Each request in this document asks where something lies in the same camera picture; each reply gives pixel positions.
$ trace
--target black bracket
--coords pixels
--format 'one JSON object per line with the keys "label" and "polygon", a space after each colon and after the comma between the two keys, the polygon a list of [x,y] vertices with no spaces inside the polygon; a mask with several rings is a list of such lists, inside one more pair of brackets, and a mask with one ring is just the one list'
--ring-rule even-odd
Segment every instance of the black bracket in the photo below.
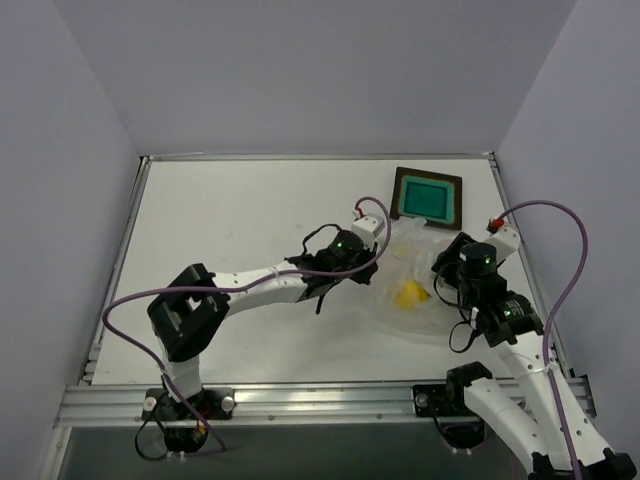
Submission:
{"label": "black bracket", "polygon": [[469,409],[457,408],[447,393],[447,386],[414,385],[413,406],[417,417],[473,417]]}

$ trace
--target red connector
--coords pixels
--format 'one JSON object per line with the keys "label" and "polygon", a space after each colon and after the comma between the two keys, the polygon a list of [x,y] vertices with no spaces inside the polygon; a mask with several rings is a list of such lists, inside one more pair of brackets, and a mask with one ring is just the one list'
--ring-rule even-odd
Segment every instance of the red connector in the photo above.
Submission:
{"label": "red connector", "polygon": [[494,218],[493,220],[489,220],[489,224],[487,225],[487,230],[491,233],[496,233],[503,226],[504,226],[504,219]]}

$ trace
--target metal bolt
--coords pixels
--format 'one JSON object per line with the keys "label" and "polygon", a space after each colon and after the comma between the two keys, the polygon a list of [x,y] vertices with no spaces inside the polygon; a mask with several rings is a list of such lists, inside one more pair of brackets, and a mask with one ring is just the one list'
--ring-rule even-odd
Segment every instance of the metal bolt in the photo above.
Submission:
{"label": "metal bolt", "polygon": [[144,402],[142,402],[142,409],[145,412],[150,412],[156,406],[156,403],[158,403],[158,401],[155,398],[147,397],[144,399]]}
{"label": "metal bolt", "polygon": [[231,397],[224,397],[220,401],[220,408],[223,412],[229,413],[233,410],[233,407],[236,406],[236,402]]}
{"label": "metal bolt", "polygon": [[418,407],[425,408],[429,404],[429,397],[427,397],[426,393],[419,393],[418,395],[416,395],[414,401],[416,402],[416,405]]}

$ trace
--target clear plastic bag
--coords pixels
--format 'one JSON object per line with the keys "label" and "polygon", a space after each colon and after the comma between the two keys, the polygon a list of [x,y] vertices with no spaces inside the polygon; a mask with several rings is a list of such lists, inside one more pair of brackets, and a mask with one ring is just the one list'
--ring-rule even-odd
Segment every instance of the clear plastic bag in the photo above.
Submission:
{"label": "clear plastic bag", "polygon": [[[458,321],[457,312],[433,291],[431,265],[447,242],[434,242],[425,223],[407,217],[393,223],[389,247],[378,260],[379,270],[363,290],[364,303],[369,316],[387,332],[446,344]],[[445,298],[452,297],[446,288],[440,290]]]}

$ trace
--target black cable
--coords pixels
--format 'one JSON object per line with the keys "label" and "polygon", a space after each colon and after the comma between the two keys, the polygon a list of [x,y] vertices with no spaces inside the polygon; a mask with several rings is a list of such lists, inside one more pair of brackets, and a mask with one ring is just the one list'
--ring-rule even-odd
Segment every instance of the black cable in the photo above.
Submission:
{"label": "black cable", "polygon": [[138,444],[138,438],[140,437],[140,433],[142,432],[142,430],[144,429],[144,427],[147,426],[147,423],[149,423],[149,420],[153,419],[156,424],[158,425],[158,427],[160,427],[160,430],[162,431],[162,433],[164,434],[166,432],[164,426],[160,423],[160,421],[156,418],[156,410],[158,410],[158,407],[160,406],[160,401],[167,395],[167,392],[164,392],[162,395],[160,395],[160,397],[158,397],[156,399],[156,404],[153,406],[153,409],[151,410],[151,412],[149,412],[149,416],[147,417],[147,419],[144,421],[144,423],[142,424],[142,426],[138,429],[138,432],[136,433],[136,436],[133,440],[133,444],[135,446],[136,449],[136,453],[138,454],[138,456],[140,458],[142,458],[143,460],[147,460],[149,462],[157,462],[159,460],[164,460],[165,458],[167,458],[167,453],[169,452],[168,450],[166,452],[164,452],[162,455],[158,456],[158,457],[150,457],[148,455],[146,455],[145,453],[142,452],[142,450],[140,449],[140,445]]}
{"label": "black cable", "polygon": [[480,335],[482,335],[478,330],[471,329],[471,333],[469,334],[469,340],[467,340],[467,344],[461,349],[455,349],[455,348],[453,348],[453,345],[452,345],[453,332],[455,332],[456,328],[458,328],[460,325],[469,325],[470,326],[470,323],[468,321],[458,322],[453,326],[453,328],[451,329],[451,332],[449,332],[449,350],[451,350],[453,353],[465,353],[465,352],[469,351],[469,349],[473,345],[473,342],[475,342],[476,338],[478,338]]}
{"label": "black cable", "polygon": [[448,305],[449,307],[458,307],[457,303],[450,302],[449,300],[443,298],[442,295],[440,295],[440,292],[438,291],[438,280],[440,279],[440,276],[442,275],[442,270],[444,270],[447,266],[450,266],[450,265],[453,265],[453,264],[448,263],[446,265],[443,265],[443,267],[440,270],[438,270],[438,273],[436,273],[434,275],[434,277],[433,277],[433,291],[438,296],[438,298],[442,301],[442,303],[444,303],[445,305]]}
{"label": "black cable", "polygon": [[316,228],[313,232],[311,232],[309,235],[307,235],[306,237],[304,237],[302,239],[302,255],[301,256],[306,255],[307,252],[308,252],[308,250],[307,250],[307,242],[309,240],[311,240],[313,237],[315,237],[320,232],[320,230],[322,230],[324,228],[327,228],[327,227],[333,227],[336,230],[338,230],[339,232],[342,231],[342,227],[340,225],[338,225],[337,223],[325,223],[324,225]]}
{"label": "black cable", "polygon": [[447,267],[451,267],[455,264],[453,263],[447,263],[445,265],[442,266],[442,268],[440,268],[440,270],[438,270],[438,272],[435,274],[435,276],[433,277],[433,291],[436,293],[436,295],[438,296],[438,298],[445,304],[448,305],[450,307],[456,307],[458,309],[458,313],[460,314],[460,317],[462,318],[461,322],[456,323],[452,328],[451,328],[451,332],[449,332],[449,349],[454,352],[454,353],[465,353],[467,352],[473,345],[473,342],[476,340],[476,338],[478,338],[481,334],[478,330],[476,329],[472,329],[471,330],[471,334],[469,335],[469,340],[467,341],[467,344],[462,348],[462,349],[456,349],[453,348],[453,333],[455,332],[456,328],[458,328],[460,325],[469,325],[471,326],[471,320],[469,318],[467,318],[465,316],[465,308],[461,305],[461,301],[460,301],[460,290],[456,291],[456,302],[450,302],[449,300],[446,300],[444,298],[442,298],[442,295],[440,295],[440,292],[438,292],[438,280],[440,279],[440,277],[442,276],[442,272],[445,268]]}

